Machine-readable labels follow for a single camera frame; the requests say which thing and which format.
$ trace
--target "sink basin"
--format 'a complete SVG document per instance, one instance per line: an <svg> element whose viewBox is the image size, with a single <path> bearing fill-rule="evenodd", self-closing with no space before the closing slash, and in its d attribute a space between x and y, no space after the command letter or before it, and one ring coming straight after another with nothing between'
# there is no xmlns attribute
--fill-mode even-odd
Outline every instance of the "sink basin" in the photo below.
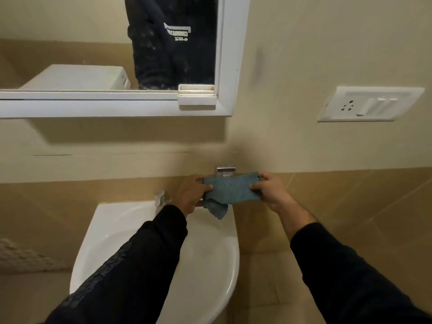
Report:
<svg viewBox="0 0 432 324"><path fill-rule="evenodd" d="M154 201L102 204L79 250L70 293L93 274L148 220ZM237 282L239 241L230 206L222 220L196 208L187 217L188 235L157 324L210 324L224 310Z"/></svg>

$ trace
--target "white mirror frame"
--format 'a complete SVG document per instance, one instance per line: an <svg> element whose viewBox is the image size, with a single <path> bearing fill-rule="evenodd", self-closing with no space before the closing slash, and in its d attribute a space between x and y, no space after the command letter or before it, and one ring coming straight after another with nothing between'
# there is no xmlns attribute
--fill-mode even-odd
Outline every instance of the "white mirror frame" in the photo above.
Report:
<svg viewBox="0 0 432 324"><path fill-rule="evenodd" d="M239 87L250 0L219 0L216 106L179 106L178 91L0 90L0 118L231 116Z"/></svg>

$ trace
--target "blue cloth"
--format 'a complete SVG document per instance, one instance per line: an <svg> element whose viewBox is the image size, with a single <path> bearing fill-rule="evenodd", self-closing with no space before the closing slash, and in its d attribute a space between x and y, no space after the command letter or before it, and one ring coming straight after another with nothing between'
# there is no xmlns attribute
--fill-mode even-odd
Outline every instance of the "blue cloth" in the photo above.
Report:
<svg viewBox="0 0 432 324"><path fill-rule="evenodd" d="M213 185L213 190L203 197L204 207L216 218L222 219L228 211L228 205L247 200L260 200L260 195L249 189L249 185L260 181L258 173L234 177L205 177L204 184Z"/></svg>

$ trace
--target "white switch plate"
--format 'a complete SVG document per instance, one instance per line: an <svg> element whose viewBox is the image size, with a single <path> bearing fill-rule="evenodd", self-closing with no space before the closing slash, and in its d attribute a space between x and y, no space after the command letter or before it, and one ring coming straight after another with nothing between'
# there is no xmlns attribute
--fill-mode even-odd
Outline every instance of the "white switch plate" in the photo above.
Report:
<svg viewBox="0 0 432 324"><path fill-rule="evenodd" d="M424 88L338 86L318 121L393 121L424 91Z"/></svg>

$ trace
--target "towel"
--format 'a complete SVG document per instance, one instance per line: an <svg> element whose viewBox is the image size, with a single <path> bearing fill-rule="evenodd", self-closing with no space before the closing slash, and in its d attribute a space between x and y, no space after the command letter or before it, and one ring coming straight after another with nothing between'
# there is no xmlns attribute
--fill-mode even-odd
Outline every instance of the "towel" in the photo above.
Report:
<svg viewBox="0 0 432 324"><path fill-rule="evenodd" d="M205 177L202 181L204 184L213 185L213 190L204 194L203 204L218 219L226 215L228 205L246 200L260 200L260 195L249 189L249 185L260 181L258 173L234 177Z"/></svg>

